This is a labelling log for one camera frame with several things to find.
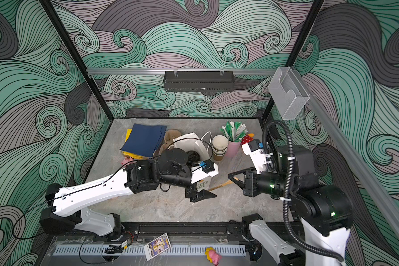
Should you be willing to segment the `wooden stir stick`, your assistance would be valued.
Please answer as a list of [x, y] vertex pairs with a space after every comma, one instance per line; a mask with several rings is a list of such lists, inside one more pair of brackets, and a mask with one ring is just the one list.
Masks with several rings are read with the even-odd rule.
[[218, 185], [218, 186], [215, 186], [215, 187], [213, 187], [213, 188], [210, 188], [208, 191], [214, 191], [214, 190], [217, 190], [217, 189], [219, 189], [219, 188], [222, 188], [222, 187], [225, 187], [225, 186], [228, 186], [228, 185], [231, 185], [231, 184], [234, 184], [234, 182], [233, 182], [232, 180], [228, 180], [228, 181], [226, 181], [226, 182], [223, 183], [223, 184], [220, 184], [220, 185]]

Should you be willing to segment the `white paper takeout bag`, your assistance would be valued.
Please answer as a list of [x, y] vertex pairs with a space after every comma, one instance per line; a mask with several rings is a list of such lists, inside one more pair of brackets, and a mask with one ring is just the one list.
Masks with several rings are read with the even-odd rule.
[[[205, 135], [202, 138], [199, 138], [195, 133], [182, 135], [176, 138], [173, 144], [168, 149], [178, 148], [182, 149], [185, 153], [187, 153], [188, 151], [196, 151], [199, 153], [201, 157], [200, 162], [209, 159], [212, 160], [212, 155], [209, 154], [209, 151], [211, 150], [210, 148], [211, 136], [212, 135], [210, 132], [205, 133]], [[191, 170], [194, 166], [199, 166], [200, 162], [198, 162], [197, 164], [187, 163], [187, 165]], [[197, 186], [198, 191], [208, 190], [211, 183], [211, 179], [212, 177], [207, 177], [203, 180], [196, 182], [195, 184]]]

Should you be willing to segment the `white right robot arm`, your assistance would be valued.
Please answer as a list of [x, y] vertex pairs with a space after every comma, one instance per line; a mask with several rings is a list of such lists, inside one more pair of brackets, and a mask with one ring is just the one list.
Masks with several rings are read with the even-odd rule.
[[287, 236], [306, 244], [284, 240], [258, 214], [242, 218], [242, 235], [249, 241], [251, 260], [266, 250], [280, 266], [344, 266], [345, 252], [352, 226], [352, 204], [346, 193], [333, 185], [319, 182], [313, 153], [302, 146], [288, 146], [266, 153], [260, 141], [242, 145], [253, 167], [230, 173], [228, 178], [243, 194], [256, 197], [267, 194], [288, 205], [292, 217], [301, 222], [304, 233], [287, 228]]

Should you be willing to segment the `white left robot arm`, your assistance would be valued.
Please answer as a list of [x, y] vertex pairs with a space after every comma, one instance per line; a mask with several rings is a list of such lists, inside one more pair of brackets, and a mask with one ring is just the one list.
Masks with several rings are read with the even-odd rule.
[[89, 183], [63, 187], [57, 183], [47, 187], [47, 207], [39, 223], [48, 235], [63, 235], [73, 230], [117, 239], [122, 234], [117, 214], [101, 214], [89, 207], [111, 198], [155, 191], [161, 184], [182, 187], [190, 202], [215, 198], [216, 195], [197, 187], [197, 182], [218, 174], [218, 166], [208, 159], [193, 162], [180, 148], [165, 150], [160, 156], [129, 162], [116, 173]]

